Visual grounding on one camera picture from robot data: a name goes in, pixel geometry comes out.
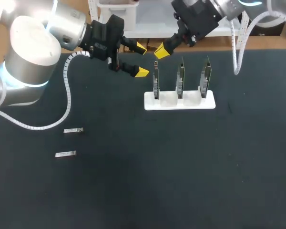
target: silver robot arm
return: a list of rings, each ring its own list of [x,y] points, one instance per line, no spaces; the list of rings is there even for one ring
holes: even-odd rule
[[[0,106],[28,105],[39,100],[61,54],[61,47],[102,61],[132,77],[148,70],[118,59],[120,45],[139,54],[146,49],[123,36],[124,20],[113,15],[106,24],[86,23],[84,13],[58,0],[0,0],[0,24],[10,31],[10,46],[0,64]]]
[[[0,0],[0,24],[10,34],[0,64],[0,107],[30,105],[41,97],[61,55],[74,50],[86,16],[57,0]]]
[[[286,15],[286,0],[272,0],[272,10]],[[165,40],[155,51],[158,59],[173,54],[181,43],[192,47],[197,41],[218,27],[218,22],[227,18],[236,18],[243,11],[253,20],[267,12],[267,0],[173,0],[174,17],[178,20],[178,33]],[[277,17],[264,17],[258,24],[261,27],[272,27],[282,23]]]

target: black table surface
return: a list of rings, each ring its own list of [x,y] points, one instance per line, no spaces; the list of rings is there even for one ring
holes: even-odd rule
[[[159,63],[161,90],[175,89],[182,56],[195,90],[207,55],[214,110],[145,111],[152,74],[77,57],[65,122],[34,132],[0,117],[0,229],[286,228],[286,51],[247,51],[238,76],[231,52],[176,53]],[[58,120],[66,58],[36,104],[2,111],[28,125]],[[121,58],[150,70],[155,60]],[[77,127],[85,133],[63,134]]]

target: white cable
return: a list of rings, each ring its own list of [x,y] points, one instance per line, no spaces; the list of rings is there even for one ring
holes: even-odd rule
[[[10,117],[9,115],[7,115],[6,113],[4,113],[2,111],[0,111],[0,115],[4,118],[8,119],[9,121],[13,122],[14,124],[16,124],[20,127],[23,127],[25,129],[29,129],[29,130],[47,130],[47,129],[53,128],[53,127],[59,125],[60,123],[62,123],[68,117],[70,110],[71,110],[71,92],[70,92],[70,87],[69,87],[69,83],[68,83],[68,68],[69,68],[69,64],[70,64],[71,60],[78,55],[90,56],[90,54],[88,52],[85,52],[85,51],[74,52],[74,53],[72,53],[72,55],[70,55],[68,57],[68,59],[65,62],[64,69],[63,69],[63,79],[64,79],[64,83],[66,86],[67,101],[68,102],[67,102],[66,112],[60,120],[58,120],[57,122],[55,122],[51,125],[35,127],[35,126],[23,124],[23,123],[17,121],[16,119]]]
[[[259,23],[263,18],[272,16],[276,18],[282,18],[286,22],[286,15],[278,12],[278,11],[272,11],[272,6],[271,6],[271,0],[267,0],[267,7],[270,11],[264,12],[260,15],[258,15],[250,24],[250,26],[247,29],[247,32],[245,33],[244,36],[244,41],[241,45],[239,55],[238,55],[238,62],[237,62],[237,57],[236,57],[236,44],[235,44],[235,29],[233,22],[230,22],[231,25],[231,36],[232,36],[232,54],[233,54],[233,66],[234,66],[234,74],[238,75],[240,72],[240,69],[242,67],[243,63],[243,57],[244,57],[244,52],[245,52],[245,47],[247,45],[247,41],[249,39],[250,33],[252,32],[253,28],[256,26],[257,23]]]

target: small metal component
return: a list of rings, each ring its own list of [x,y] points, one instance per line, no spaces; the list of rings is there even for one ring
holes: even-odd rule
[[[159,99],[160,87],[159,87],[159,68],[158,68],[158,62],[157,61],[154,62],[153,94],[154,94],[154,99]]]
[[[64,129],[64,133],[80,133],[84,132],[84,128]]]
[[[55,158],[66,157],[66,156],[76,156],[76,151],[56,153]]]
[[[182,64],[180,64],[178,69],[177,83],[176,83],[178,99],[183,99],[184,77],[185,77],[185,68],[184,68],[184,61],[182,58]]]
[[[201,78],[200,78],[200,93],[203,99],[206,98],[206,94],[208,92],[211,73],[212,73],[212,67],[208,57],[208,59],[205,61],[204,68],[201,72]]]

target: white shelf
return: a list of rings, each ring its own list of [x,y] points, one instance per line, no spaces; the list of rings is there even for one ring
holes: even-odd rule
[[[238,35],[240,23],[235,20],[235,33]],[[178,31],[177,20],[171,0],[140,0],[137,8],[136,29],[125,31],[127,38],[168,38]],[[219,27],[207,36],[231,36],[229,22],[223,19]]]

